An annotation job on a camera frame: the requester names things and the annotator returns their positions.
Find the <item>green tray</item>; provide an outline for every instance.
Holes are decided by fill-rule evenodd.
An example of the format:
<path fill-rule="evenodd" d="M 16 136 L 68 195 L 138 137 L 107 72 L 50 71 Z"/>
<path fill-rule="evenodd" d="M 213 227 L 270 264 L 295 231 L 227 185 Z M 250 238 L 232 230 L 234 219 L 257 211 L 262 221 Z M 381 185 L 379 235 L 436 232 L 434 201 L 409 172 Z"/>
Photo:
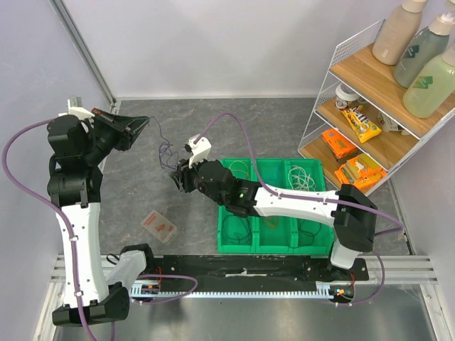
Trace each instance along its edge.
<path fill-rule="evenodd" d="M 237 178 L 257 181 L 249 158 L 225 158 L 221 163 Z M 289 171 L 302 167 L 315 182 L 316 190 L 326 190 L 322 164 L 312 159 L 259 158 L 257 167 L 265 183 L 292 189 Z M 327 225 L 290 217 L 232 216 L 219 209 L 218 251 L 243 254 L 315 254 L 327 255 L 333 243 L 333 229 Z"/>

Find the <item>wooden shelf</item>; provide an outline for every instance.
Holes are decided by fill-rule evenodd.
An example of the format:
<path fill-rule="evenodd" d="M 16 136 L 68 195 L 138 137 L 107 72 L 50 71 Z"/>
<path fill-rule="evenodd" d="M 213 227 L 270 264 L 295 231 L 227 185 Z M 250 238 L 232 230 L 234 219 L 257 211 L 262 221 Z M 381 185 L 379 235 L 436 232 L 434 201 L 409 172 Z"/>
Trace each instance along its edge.
<path fill-rule="evenodd" d="M 403 104 L 406 89 L 395 82 L 394 67 L 376 60 L 372 47 L 373 44 L 334 65 L 331 73 L 413 134 L 423 137 L 455 107 L 455 94 L 451 94 L 428 119 L 418 119 Z"/>
<path fill-rule="evenodd" d="M 336 126 L 355 145 L 360 146 L 370 154 L 386 170 L 391 169 L 418 142 L 412 135 L 402 135 L 398 131 L 390 131 L 388 133 L 382 131 L 379 135 L 362 144 L 359 142 L 354 130 L 350 127 L 348 120 L 335 107 L 335 98 L 319 106 L 317 111 Z M 378 124 L 378 110 L 373 105 L 366 104 L 362 110 L 362 114 L 380 126 Z"/>
<path fill-rule="evenodd" d="M 332 155 L 330 149 L 322 139 L 322 136 L 319 136 L 316 140 L 300 148 L 300 152 L 306 158 L 315 158 L 317 160 L 321 160 L 324 175 L 337 188 L 341 188 L 341 182 L 335 175 L 335 171 L 340 168 L 340 164 L 336 162 L 335 157 Z"/>

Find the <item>light green bottle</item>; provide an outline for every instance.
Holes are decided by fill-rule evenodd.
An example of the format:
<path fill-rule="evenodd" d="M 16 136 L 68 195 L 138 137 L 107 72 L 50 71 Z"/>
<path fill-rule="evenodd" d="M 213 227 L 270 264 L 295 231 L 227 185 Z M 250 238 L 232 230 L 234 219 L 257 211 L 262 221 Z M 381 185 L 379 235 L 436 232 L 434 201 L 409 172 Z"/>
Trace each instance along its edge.
<path fill-rule="evenodd" d="M 410 87 L 424 65 L 444 52 L 454 25 L 455 15 L 440 14 L 412 39 L 393 73 L 398 84 Z"/>
<path fill-rule="evenodd" d="M 455 43 L 431 59 L 405 92 L 406 109 L 420 119 L 430 117 L 455 91 Z"/>

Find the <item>gray floor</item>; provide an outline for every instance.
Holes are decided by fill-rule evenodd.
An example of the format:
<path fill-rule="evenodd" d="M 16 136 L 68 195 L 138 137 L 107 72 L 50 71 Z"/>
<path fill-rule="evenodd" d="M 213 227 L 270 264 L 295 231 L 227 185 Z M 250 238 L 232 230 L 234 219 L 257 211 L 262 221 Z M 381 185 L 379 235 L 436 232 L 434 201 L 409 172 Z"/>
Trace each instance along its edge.
<path fill-rule="evenodd" d="M 180 152 L 188 138 L 199 134 L 221 112 L 234 112 L 244 121 L 257 157 L 301 158 L 297 146 L 314 99 L 204 99 L 125 101 L 121 115 L 155 116 L 163 135 Z M 212 143 L 210 158 L 249 157 L 238 125 L 228 117 L 207 135 Z M 118 253 L 129 244 L 149 243 L 156 254 L 216 254 L 218 206 L 198 192 L 177 191 L 168 171 L 161 169 L 159 128 L 151 120 L 130 151 L 113 152 L 107 158 L 102 184 L 100 215 L 101 252 Z M 370 198 L 383 211 L 397 216 L 389 184 Z M 162 244 L 141 226 L 157 210 L 177 226 L 177 235 Z M 377 231 L 393 227 L 378 218 Z M 375 251 L 383 255 L 408 254 L 402 234 L 378 237 Z"/>
<path fill-rule="evenodd" d="M 358 286 L 359 297 L 374 287 Z M 91 327 L 110 340 L 110 324 Z M 335 308 L 304 299 L 184 298 L 156 306 L 133 305 L 117 323 L 122 341 L 436 341 L 419 286 L 386 287 L 373 303 Z M 82 328 L 58 328 L 55 341 L 88 340 Z"/>

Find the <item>green logo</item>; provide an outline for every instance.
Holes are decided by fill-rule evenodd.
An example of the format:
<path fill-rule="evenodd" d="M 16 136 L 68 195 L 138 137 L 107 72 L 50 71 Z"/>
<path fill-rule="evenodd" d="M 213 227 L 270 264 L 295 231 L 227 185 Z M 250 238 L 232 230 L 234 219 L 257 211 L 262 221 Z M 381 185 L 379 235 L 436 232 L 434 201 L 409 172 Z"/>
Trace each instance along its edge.
<path fill-rule="evenodd" d="M 410 46 L 406 49 L 405 53 L 403 53 L 403 58 L 414 58 L 416 54 L 419 52 L 419 46 L 414 45 Z"/>
<path fill-rule="evenodd" d="M 433 77 L 432 76 L 421 76 L 416 79 L 412 87 L 417 89 L 428 89 L 428 86 L 433 84 Z"/>

